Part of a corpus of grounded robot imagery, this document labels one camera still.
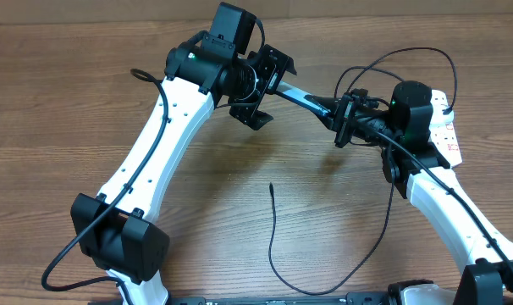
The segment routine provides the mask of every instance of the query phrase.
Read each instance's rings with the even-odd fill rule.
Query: black plastic cover
[[[213,18],[212,28],[210,34],[218,39],[231,42],[234,44],[234,50],[237,53],[245,54],[255,20],[257,17],[254,14],[247,12],[242,8],[237,8],[228,3],[221,3]],[[204,48],[207,48],[211,43],[224,43],[219,40],[208,40],[202,43]]]
[[[432,88],[418,81],[402,81],[394,88],[389,126],[403,131],[400,144],[417,147],[428,142],[432,120]]]
[[[79,234],[108,204],[79,194],[70,210]],[[101,269],[114,269],[134,283],[148,281],[163,263],[169,237],[143,219],[115,208],[93,231],[80,241],[81,251]]]
[[[503,282],[498,270],[484,258],[467,265],[461,275],[454,305],[490,305],[503,303]]]

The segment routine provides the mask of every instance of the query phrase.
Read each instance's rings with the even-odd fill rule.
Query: black cable
[[[484,227],[484,225],[480,221],[480,219],[477,217],[477,215],[473,212],[471,207],[469,207],[467,202],[465,200],[463,200],[463,198],[460,195],[458,195],[458,193],[456,193],[453,188],[445,185],[445,183],[441,179],[439,179],[433,172],[431,172],[428,167],[426,167],[424,164],[422,164],[422,162],[420,162],[420,160],[418,160],[407,149],[402,147],[398,142],[392,140],[385,134],[368,127],[365,123],[362,123],[362,122],[356,122],[356,123],[358,124],[359,127],[361,127],[366,132],[372,132],[376,136],[380,137],[382,140],[386,141],[389,145],[393,145],[394,147],[398,148],[402,153],[404,153],[407,157],[409,157],[411,160],[413,160],[418,166],[420,166],[420,168],[423,169],[426,172],[426,174],[429,175],[432,179],[434,179],[435,182],[437,182],[437,184],[439,184],[445,191],[447,191],[450,195],[452,195],[452,197],[454,197],[454,199],[456,199],[460,203],[460,205],[466,210],[466,212],[469,214],[469,216],[471,217],[471,219],[473,220],[475,225],[477,225],[477,228],[483,233],[484,237],[488,240],[488,244],[495,250],[495,252],[503,260],[503,262],[507,266],[507,269],[510,271],[510,273],[513,276],[513,265],[510,262],[509,258],[507,258],[507,256],[503,253],[503,251],[497,244],[497,241],[489,234],[489,232],[486,230],[486,228]]]
[[[209,34],[207,30],[201,30],[198,33],[196,33],[193,37],[189,38],[187,42],[192,45],[196,45],[198,42],[202,40],[202,38],[204,38],[206,34]]]
[[[266,42],[266,34],[264,33],[264,25],[262,25],[262,21],[260,19],[256,18],[255,23],[256,23],[256,26],[258,26],[258,29],[260,30],[260,35],[262,38],[262,40],[260,42],[260,48],[258,49],[258,52],[256,53],[255,57],[250,58],[250,59],[241,59],[240,58],[240,60],[245,60],[247,62],[247,64],[249,64],[250,66],[256,64],[258,62],[258,60],[260,59],[260,57],[262,56],[261,50],[264,47],[264,43]]]
[[[362,261],[342,281],[340,281],[340,283],[338,285],[336,285],[326,291],[320,291],[320,292],[305,291],[298,287],[293,286],[288,281],[286,281],[281,275],[279,275],[279,272],[275,269],[275,266],[273,265],[273,260],[272,260],[272,245],[273,245],[273,238],[275,237],[275,225],[277,223],[277,214],[275,211],[275,196],[273,195],[273,184],[272,183],[270,183],[270,195],[272,196],[273,228],[272,228],[272,237],[270,238],[270,247],[268,249],[268,260],[270,262],[270,266],[272,267],[272,271],[275,273],[275,276],[277,276],[277,278],[279,280],[281,280],[283,282],[283,284],[287,285],[290,289],[298,291],[299,293],[307,294],[309,296],[322,296],[322,295],[334,292],[338,288],[340,288],[372,256],[373,252],[375,252],[375,249],[377,249],[378,244],[381,242],[381,240],[384,237],[384,232],[386,231],[386,227],[389,224],[390,208],[392,207],[392,196],[394,195],[394,184],[392,184],[392,187],[390,188],[389,206],[386,209],[386,217],[384,218],[383,231],[381,231],[381,235],[378,237],[377,242],[375,242],[375,245],[372,247],[372,249],[369,251],[369,253],[364,257],[364,259],[362,259]]]
[[[355,146],[363,146],[363,147],[375,147],[377,146],[378,144],[375,144],[375,143],[354,143],[353,141],[349,141],[349,143],[351,145],[355,145]]]
[[[379,98],[379,97],[368,97],[366,98],[367,101],[377,101],[379,103],[382,103],[388,107],[390,107],[390,103],[386,102],[385,100],[383,100],[382,98]]]
[[[354,67],[350,67],[348,68],[347,70],[343,71],[343,73],[341,74],[341,76],[339,77],[339,80],[338,80],[338,83],[335,85],[335,90],[334,90],[334,98],[337,98],[338,97],[338,89],[339,89],[339,84],[341,83],[341,80],[343,80],[343,76],[345,76],[349,71],[353,70],[353,69],[365,69],[367,67],[365,66],[354,66]],[[384,73],[386,75],[390,75],[394,78],[396,78],[397,80],[399,81],[405,81],[403,78],[401,78],[399,75],[397,75],[396,73],[392,73],[390,71],[387,71],[385,69],[379,69],[379,68],[373,68],[373,67],[370,67],[369,70],[372,70],[372,71],[376,71],[376,72],[380,72],[380,73]]]
[[[450,107],[448,107],[447,109],[443,110],[444,114],[449,114],[450,111],[452,111],[452,108],[454,107],[454,103],[456,102],[456,93],[458,91],[458,76],[456,75],[456,67],[454,66],[454,62],[452,61],[452,58],[450,58],[449,54],[445,53],[442,50],[434,48],[434,47],[408,47],[408,48],[404,48],[404,49],[400,49],[400,50],[395,50],[395,51],[392,51],[390,53],[384,54],[379,59],[375,60],[370,65],[365,67],[363,69],[363,71],[360,72],[360,74],[357,77],[355,77],[355,79],[350,83],[349,87],[347,88],[347,92],[356,83],[356,81],[360,78],[360,76],[362,76],[364,73],[366,73],[366,71],[368,71],[369,69],[372,69],[373,66],[375,66],[378,63],[380,63],[381,60],[383,60],[384,58],[386,58],[386,57],[388,57],[388,56],[390,56],[392,54],[396,54],[396,53],[400,53],[400,52],[405,52],[405,51],[412,51],[412,50],[430,50],[430,51],[435,51],[435,52],[443,54],[449,60],[450,67],[452,68],[452,74],[454,75],[454,96],[452,97],[452,103],[450,104]]]
[[[103,276],[91,280],[83,280],[81,282],[77,282],[74,284],[66,285],[66,286],[51,286],[47,283],[48,276],[52,273],[53,269],[57,266],[57,264],[69,253],[69,251],[76,245],[80,240],[93,228],[95,228],[110,212],[113,211],[115,206],[121,201],[123,196],[131,189],[132,185],[135,183],[136,178],[138,178],[138,175],[140,172],[144,169],[149,159],[152,157],[153,153],[155,152],[155,149],[158,146],[158,143],[161,141],[161,138],[163,137],[164,130],[166,128],[166,124],[168,123],[168,99],[166,98],[166,93],[164,92],[163,86],[161,85],[161,81],[157,80],[153,75],[150,75],[149,73],[142,71],[140,69],[131,69],[130,73],[136,77],[139,80],[152,82],[157,86],[160,94],[161,99],[163,100],[163,108],[164,108],[164,115],[163,115],[163,122],[161,123],[161,127],[157,133],[157,137],[155,138],[155,141],[152,143],[151,147],[149,148],[149,151],[147,152],[146,156],[141,161],[140,165],[138,165],[138,168],[135,170],[134,174],[130,177],[129,181],[124,184],[123,190],[113,199],[112,203],[102,212],[100,215],[98,215],[89,225],[87,225],[54,259],[53,261],[47,266],[46,270],[44,270],[44,273],[42,274],[41,283],[42,287],[46,289],[47,291],[69,291],[74,288],[82,287],[82,286],[88,286],[90,284],[95,284],[102,281],[114,281],[116,282],[120,287],[121,290],[124,293],[125,300],[129,305],[132,305],[132,301],[130,300],[129,291],[127,290],[127,287],[125,283],[116,277],[112,276]]]

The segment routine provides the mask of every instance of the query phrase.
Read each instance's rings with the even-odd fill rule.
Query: robotic arm
[[[257,53],[242,59],[239,54],[245,53],[254,24],[262,32],[262,45]],[[97,267],[124,282],[124,287],[119,287],[124,297],[120,303],[167,303],[168,292],[159,269],[169,238],[154,223],[168,183],[190,140],[222,95],[229,97],[230,115],[259,130],[273,119],[258,110],[266,93],[277,94],[314,113],[336,133],[337,147],[344,147],[353,136],[385,147],[382,157],[387,181],[428,218],[463,273],[458,293],[435,304],[467,304],[466,299],[476,300],[472,304],[488,300],[494,304],[496,299],[500,302],[503,284],[513,291],[513,274],[506,265],[513,265],[513,243],[477,209],[451,169],[461,163],[461,155],[452,124],[454,112],[444,111],[448,103],[443,92],[416,81],[403,81],[394,89],[389,109],[382,111],[366,90],[355,89],[341,98],[316,97],[281,81],[285,72],[295,74],[294,62],[264,43],[260,20],[226,3],[219,6],[209,32],[201,31],[170,51],[161,84],[166,100],[159,96],[128,157],[98,195],[93,198],[80,194],[71,209],[76,233],[80,234],[126,188],[161,128],[164,114],[168,114],[167,135],[160,139],[144,169],[112,212],[80,240],[82,252],[93,258]],[[416,155],[423,167],[386,138]],[[465,200],[512,262],[504,262],[491,248],[472,216],[432,175]],[[484,280],[480,280],[481,275],[486,275]],[[397,292],[395,302],[412,304],[419,297],[407,287]]]

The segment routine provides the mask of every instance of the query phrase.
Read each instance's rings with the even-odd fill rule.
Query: wooden table
[[[112,284],[42,290],[42,271],[74,236],[70,206],[95,195],[118,168],[157,98],[130,76],[160,77],[164,60],[209,22],[0,26],[0,304],[84,304],[119,294]],[[267,43],[295,59],[285,80],[330,96],[343,69],[403,47],[445,50],[459,76],[455,126],[472,200],[513,241],[513,15],[265,20]],[[258,45],[254,35],[252,46]],[[382,64],[452,93],[446,59],[425,51]],[[389,98],[394,79],[359,87]],[[190,144],[157,225],[172,238],[161,274],[174,296],[295,296],[272,273],[268,243],[275,185],[273,257],[300,288],[334,286],[383,227],[389,185],[377,148],[334,147],[306,110],[265,97],[275,120],[255,132],[218,109]],[[75,249],[51,282],[103,275]],[[429,278],[455,288],[460,273],[422,214],[396,195],[389,228],[370,260],[334,295]]]

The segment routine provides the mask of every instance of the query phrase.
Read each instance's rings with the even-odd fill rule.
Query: black end effector
[[[76,234],[107,207],[98,199],[79,194],[70,209]],[[98,268],[117,270],[136,284],[150,280],[166,256],[168,235],[143,220],[139,209],[132,214],[117,208],[113,212],[81,239],[81,251],[93,258]]]
[[[255,23],[262,31],[258,53],[245,54]],[[274,94],[285,71],[296,74],[294,61],[279,50],[264,45],[262,23],[254,14],[221,3],[209,32],[201,31],[170,51],[164,74],[168,80],[181,77],[212,94],[215,106],[229,97],[230,115],[253,130],[273,119],[257,110],[265,93]]]
[[[432,88],[429,86],[413,80],[401,82],[392,95],[387,125],[394,132],[392,138],[416,155],[429,169],[438,166],[449,169],[446,158],[433,143],[428,142],[433,115],[431,98]],[[418,174],[420,168],[411,158],[394,148],[388,158],[388,149],[381,154],[384,176],[388,183],[395,183],[401,196],[406,198],[409,175]]]
[[[334,139],[336,147],[343,148],[353,136],[378,144],[378,137],[358,128],[356,124],[358,119],[366,120],[367,126],[371,129],[392,136],[392,131],[386,124],[388,112],[377,110],[378,104],[375,104],[377,102],[370,99],[365,89],[346,92],[340,100],[314,96],[310,99],[329,110],[326,116],[317,117],[326,128],[336,132]]]

